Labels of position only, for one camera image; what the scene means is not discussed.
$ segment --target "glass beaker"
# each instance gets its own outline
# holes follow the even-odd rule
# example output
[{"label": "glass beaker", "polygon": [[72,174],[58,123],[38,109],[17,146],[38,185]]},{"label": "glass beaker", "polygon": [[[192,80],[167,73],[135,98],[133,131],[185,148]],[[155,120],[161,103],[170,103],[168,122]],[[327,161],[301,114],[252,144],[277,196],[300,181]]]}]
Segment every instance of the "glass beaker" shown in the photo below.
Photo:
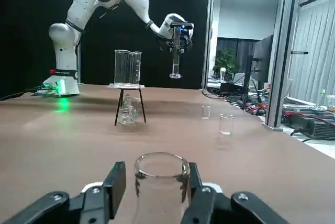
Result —
[{"label": "glass beaker", "polygon": [[188,162],[155,152],[142,155],[134,168],[137,212],[132,224],[179,224],[188,206]]},{"label": "glass beaker", "polygon": [[328,110],[335,113],[335,95],[328,95]]},{"label": "glass beaker", "polygon": [[201,118],[202,119],[209,119],[210,110],[211,110],[211,107],[209,105],[203,105]]},{"label": "glass beaker", "polygon": [[219,131],[223,135],[231,135],[233,130],[234,116],[229,114],[220,114]]},{"label": "glass beaker", "polygon": [[114,83],[120,87],[138,87],[142,52],[115,50]]}]

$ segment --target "glass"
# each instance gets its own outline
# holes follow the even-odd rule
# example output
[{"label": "glass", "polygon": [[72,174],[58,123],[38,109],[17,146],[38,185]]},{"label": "glass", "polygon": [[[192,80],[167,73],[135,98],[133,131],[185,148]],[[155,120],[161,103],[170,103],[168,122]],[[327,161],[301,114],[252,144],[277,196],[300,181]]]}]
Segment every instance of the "glass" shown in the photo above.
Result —
[{"label": "glass", "polygon": [[231,135],[233,130],[234,116],[228,114],[220,114],[219,131],[223,135]]},{"label": "glass", "polygon": [[203,110],[202,110],[202,116],[201,117],[203,119],[209,119],[210,111],[211,111],[211,107],[209,105],[203,105]]},{"label": "glass", "polygon": [[225,75],[226,75],[226,68],[221,68],[220,69],[220,82],[225,81]]},{"label": "glass", "polygon": [[335,113],[335,95],[328,95],[328,110]]},{"label": "glass", "polygon": [[180,79],[182,76],[179,74],[179,51],[180,51],[180,28],[174,27],[173,29],[173,64],[172,64],[172,73],[170,74],[170,78],[172,79]]},{"label": "glass", "polygon": [[134,164],[137,212],[132,224],[180,224],[187,208],[188,162],[177,155],[155,152]]},{"label": "glass", "polygon": [[120,107],[118,122],[123,125],[135,124],[138,116],[138,110],[131,103],[131,96],[125,96],[125,102]]},{"label": "glass", "polygon": [[131,88],[140,83],[142,52],[115,50],[114,83],[117,86]]}]

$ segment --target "small glass beaker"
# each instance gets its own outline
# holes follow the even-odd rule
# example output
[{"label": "small glass beaker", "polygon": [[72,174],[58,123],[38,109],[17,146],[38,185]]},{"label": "small glass beaker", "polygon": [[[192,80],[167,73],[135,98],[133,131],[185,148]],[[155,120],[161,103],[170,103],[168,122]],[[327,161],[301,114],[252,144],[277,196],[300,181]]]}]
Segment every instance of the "small glass beaker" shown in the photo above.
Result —
[{"label": "small glass beaker", "polygon": [[230,114],[220,114],[219,132],[223,135],[231,135],[234,125],[234,116]]},{"label": "small glass beaker", "polygon": [[187,208],[189,163],[182,157],[154,152],[134,164],[137,211],[132,224],[181,223]]},{"label": "small glass beaker", "polygon": [[327,100],[328,100],[328,110],[335,112],[335,95],[328,95]]},{"label": "small glass beaker", "polygon": [[211,111],[211,107],[209,105],[203,105],[201,118],[209,119],[210,111]]}]

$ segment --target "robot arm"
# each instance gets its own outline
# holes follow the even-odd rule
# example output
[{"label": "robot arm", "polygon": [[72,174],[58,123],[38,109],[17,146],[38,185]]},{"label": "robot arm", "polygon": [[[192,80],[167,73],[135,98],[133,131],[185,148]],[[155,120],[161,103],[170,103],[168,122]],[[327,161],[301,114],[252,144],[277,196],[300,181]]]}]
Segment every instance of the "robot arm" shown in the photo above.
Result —
[{"label": "robot arm", "polygon": [[51,90],[38,91],[37,95],[60,97],[79,94],[75,47],[97,7],[102,6],[112,10],[121,3],[128,5],[147,25],[147,28],[150,28],[161,41],[165,42],[170,52],[178,49],[179,53],[183,53],[184,48],[192,45],[193,24],[189,24],[191,26],[182,31],[181,39],[185,43],[182,46],[176,45],[174,43],[175,29],[171,23],[185,23],[185,20],[177,14],[168,14],[159,28],[149,17],[149,0],[75,0],[68,10],[66,22],[50,26],[49,35],[54,44],[56,69],[51,70],[51,76],[44,81],[44,84],[51,87]]},{"label": "robot arm", "polygon": [[117,8],[120,3],[128,5],[148,28],[167,40],[171,40],[173,36],[171,22],[185,22],[184,18],[178,14],[168,14],[159,28],[149,17],[149,0],[75,0],[68,11],[66,23],[75,30],[83,32],[97,7],[102,6],[110,10]]}]

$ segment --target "desk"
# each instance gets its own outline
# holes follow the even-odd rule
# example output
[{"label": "desk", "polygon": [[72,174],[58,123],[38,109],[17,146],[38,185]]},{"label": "desk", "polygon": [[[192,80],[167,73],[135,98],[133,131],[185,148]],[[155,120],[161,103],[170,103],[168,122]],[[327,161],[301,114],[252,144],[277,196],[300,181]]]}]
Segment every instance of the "desk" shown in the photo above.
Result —
[{"label": "desk", "polygon": [[[102,181],[116,161],[126,161],[127,189],[113,223],[131,223],[132,165],[153,151],[196,162],[203,181],[219,184],[227,195],[254,192],[290,223],[335,221],[335,161],[285,133],[267,131],[258,117],[198,90],[147,88],[147,124],[139,117],[136,125],[115,127],[118,91],[98,85],[80,90],[67,99],[26,94],[0,103],[0,221],[47,192],[74,196]],[[201,119],[202,104],[213,108],[209,120]],[[233,136],[218,135],[220,113],[235,115]]]}]

